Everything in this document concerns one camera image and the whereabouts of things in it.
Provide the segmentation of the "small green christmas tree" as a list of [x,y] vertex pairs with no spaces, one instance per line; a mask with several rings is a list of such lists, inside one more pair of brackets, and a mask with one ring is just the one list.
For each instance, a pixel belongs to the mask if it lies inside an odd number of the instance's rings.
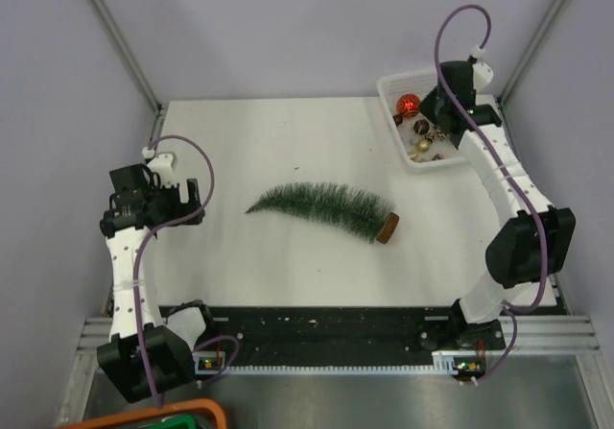
[[393,203],[365,189],[333,182],[276,185],[246,210],[247,214],[263,211],[336,227],[370,244],[387,244],[400,222]]

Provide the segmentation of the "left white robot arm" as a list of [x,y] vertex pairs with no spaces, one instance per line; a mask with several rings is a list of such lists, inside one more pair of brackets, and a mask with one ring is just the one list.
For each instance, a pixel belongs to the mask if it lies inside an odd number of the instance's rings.
[[154,281],[141,264],[141,246],[157,226],[198,226],[204,218],[197,180],[186,181],[182,196],[176,164],[176,157],[166,153],[109,174],[114,192],[100,229],[112,263],[113,310],[97,360],[129,403],[193,381],[194,347],[208,348],[218,335],[199,300],[162,314]]

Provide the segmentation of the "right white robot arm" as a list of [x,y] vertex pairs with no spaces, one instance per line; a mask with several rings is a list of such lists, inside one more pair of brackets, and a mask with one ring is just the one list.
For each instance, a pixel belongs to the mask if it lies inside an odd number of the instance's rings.
[[475,59],[440,63],[437,85],[419,106],[473,167],[501,226],[485,249],[484,275],[450,309],[448,337],[461,348],[491,332],[504,309],[527,314],[539,306],[576,226],[570,209],[555,207],[536,188],[509,146],[498,112],[477,103],[491,78],[489,66]]

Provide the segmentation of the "brown bauble left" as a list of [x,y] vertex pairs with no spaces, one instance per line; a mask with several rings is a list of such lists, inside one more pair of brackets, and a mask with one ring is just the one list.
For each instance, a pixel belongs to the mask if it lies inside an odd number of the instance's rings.
[[431,130],[431,124],[426,118],[420,118],[413,124],[413,131],[419,136],[427,135]]

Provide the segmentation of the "red glitter bauble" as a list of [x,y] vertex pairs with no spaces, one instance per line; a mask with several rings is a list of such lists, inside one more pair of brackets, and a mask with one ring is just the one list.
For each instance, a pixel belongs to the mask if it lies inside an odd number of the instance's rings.
[[395,109],[398,115],[411,119],[419,113],[421,99],[413,93],[406,93],[399,97]]

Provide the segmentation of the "white plastic basket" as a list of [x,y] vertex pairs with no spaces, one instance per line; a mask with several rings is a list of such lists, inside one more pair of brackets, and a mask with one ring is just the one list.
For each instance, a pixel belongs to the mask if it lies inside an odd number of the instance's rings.
[[419,111],[409,116],[407,108],[397,107],[399,101],[408,96],[422,102],[436,84],[434,68],[393,74],[377,82],[394,143],[413,174],[426,174],[466,163],[450,139],[427,116]]

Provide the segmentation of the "orange bin rim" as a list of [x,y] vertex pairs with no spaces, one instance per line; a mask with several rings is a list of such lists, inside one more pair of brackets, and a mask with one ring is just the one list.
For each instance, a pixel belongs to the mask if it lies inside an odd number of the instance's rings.
[[62,425],[62,428],[118,428],[120,426],[143,422],[147,419],[170,417],[179,414],[196,414],[206,417],[215,428],[228,428],[228,420],[222,406],[209,398],[196,398],[164,405],[161,409],[149,407],[124,413],[96,417],[76,423]]

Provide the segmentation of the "green bin lid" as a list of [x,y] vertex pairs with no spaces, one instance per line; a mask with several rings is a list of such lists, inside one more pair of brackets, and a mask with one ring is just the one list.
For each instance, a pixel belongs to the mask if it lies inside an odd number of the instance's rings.
[[150,426],[151,429],[210,429],[213,428],[207,417],[194,414],[181,414],[164,417]]

